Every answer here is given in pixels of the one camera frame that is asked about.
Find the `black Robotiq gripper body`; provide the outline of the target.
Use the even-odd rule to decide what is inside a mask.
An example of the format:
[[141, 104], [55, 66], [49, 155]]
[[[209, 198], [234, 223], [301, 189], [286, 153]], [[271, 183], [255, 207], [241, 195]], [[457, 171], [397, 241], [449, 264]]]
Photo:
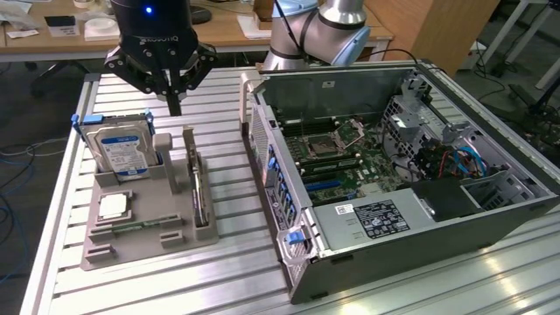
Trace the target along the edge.
[[183, 68], [199, 46], [190, 1], [122, 0], [111, 6], [125, 54], [149, 71]]

